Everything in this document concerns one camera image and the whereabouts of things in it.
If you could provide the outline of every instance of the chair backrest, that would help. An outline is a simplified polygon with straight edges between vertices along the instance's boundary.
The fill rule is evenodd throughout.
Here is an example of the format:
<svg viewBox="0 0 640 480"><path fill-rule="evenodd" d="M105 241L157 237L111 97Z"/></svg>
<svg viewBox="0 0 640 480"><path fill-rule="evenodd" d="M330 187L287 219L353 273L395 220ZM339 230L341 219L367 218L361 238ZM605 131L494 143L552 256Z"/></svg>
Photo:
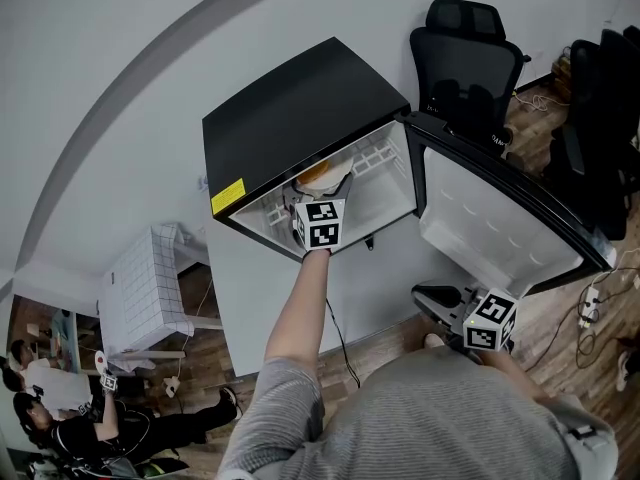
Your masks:
<svg viewBox="0 0 640 480"><path fill-rule="evenodd" d="M486 132L502 127L523 56L505 40L494 7L436 0L426 26L411 33L410 43L420 111L446 119L454 129L458 125Z"/></svg>
<svg viewBox="0 0 640 480"><path fill-rule="evenodd" d="M613 30L602 32L599 46L574 42L571 85L568 121L583 153L615 152L628 144L640 120L640 48Z"/></svg>

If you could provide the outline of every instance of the foot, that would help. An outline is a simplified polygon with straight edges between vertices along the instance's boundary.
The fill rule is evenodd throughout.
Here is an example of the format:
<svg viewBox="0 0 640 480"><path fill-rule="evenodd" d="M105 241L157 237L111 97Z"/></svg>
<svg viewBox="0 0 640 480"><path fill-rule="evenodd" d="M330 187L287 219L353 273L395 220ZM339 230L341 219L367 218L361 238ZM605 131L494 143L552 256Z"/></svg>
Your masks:
<svg viewBox="0 0 640 480"><path fill-rule="evenodd" d="M430 332L424 337L424 348L444 347L444 341L437 334Z"/></svg>
<svg viewBox="0 0 640 480"><path fill-rule="evenodd" d="M228 400L235 406L236 417L234 418L234 421L238 421L242 417L242 409L240 409L240 406L238 405L238 398L231 388L220 388L220 400Z"/></svg>
<svg viewBox="0 0 640 480"><path fill-rule="evenodd" d="M627 379L629 378L627 360L630 355L630 352L625 350L618 358L618 379L616 380L616 389L618 391L624 391L624 388L627 387Z"/></svg>

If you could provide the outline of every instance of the power strip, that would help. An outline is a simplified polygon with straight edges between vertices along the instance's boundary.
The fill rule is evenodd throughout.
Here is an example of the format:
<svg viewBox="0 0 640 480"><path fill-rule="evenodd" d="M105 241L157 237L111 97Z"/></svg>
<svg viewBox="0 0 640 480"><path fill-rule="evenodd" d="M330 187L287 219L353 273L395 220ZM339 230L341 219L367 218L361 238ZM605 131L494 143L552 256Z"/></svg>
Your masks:
<svg viewBox="0 0 640 480"><path fill-rule="evenodd" d="M587 290L587 296L580 306L580 318L578 319L578 325L582 329L588 329L593 323L593 312L598 305L598 293L598 290L593 286L590 286Z"/></svg>

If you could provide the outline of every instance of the black office chair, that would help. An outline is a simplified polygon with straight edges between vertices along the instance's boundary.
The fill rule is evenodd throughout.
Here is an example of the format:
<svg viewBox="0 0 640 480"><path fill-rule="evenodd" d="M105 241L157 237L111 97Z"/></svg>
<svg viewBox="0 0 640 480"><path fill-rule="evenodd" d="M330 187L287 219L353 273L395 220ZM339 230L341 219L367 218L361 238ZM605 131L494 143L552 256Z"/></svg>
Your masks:
<svg viewBox="0 0 640 480"><path fill-rule="evenodd" d="M571 46L571 106L553 132L543 176L589 227L622 240L630 195L640 189L640 153L631 145L640 120L640 49L612 30L600 45Z"/></svg>
<svg viewBox="0 0 640 480"><path fill-rule="evenodd" d="M476 2L435 0L410 44L420 111L501 153L510 141L504 120L524 57L506 40L498 11Z"/></svg>

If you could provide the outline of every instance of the person in black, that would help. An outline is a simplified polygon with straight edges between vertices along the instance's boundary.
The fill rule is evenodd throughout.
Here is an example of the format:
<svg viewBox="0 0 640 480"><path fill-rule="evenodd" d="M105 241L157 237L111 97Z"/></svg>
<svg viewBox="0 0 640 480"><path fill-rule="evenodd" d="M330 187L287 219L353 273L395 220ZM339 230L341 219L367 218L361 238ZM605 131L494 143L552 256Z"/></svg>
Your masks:
<svg viewBox="0 0 640 480"><path fill-rule="evenodd" d="M220 402L214 407L160 418L134 411L118 413L111 392L105 394L99 423L84 416L55 421L38 399L27 393L17 393L13 407L29 440L39 448L51 448L67 459L96 463L124 455L138 464L162 450L204 443L205 432L242 414L229 388L220 390Z"/></svg>

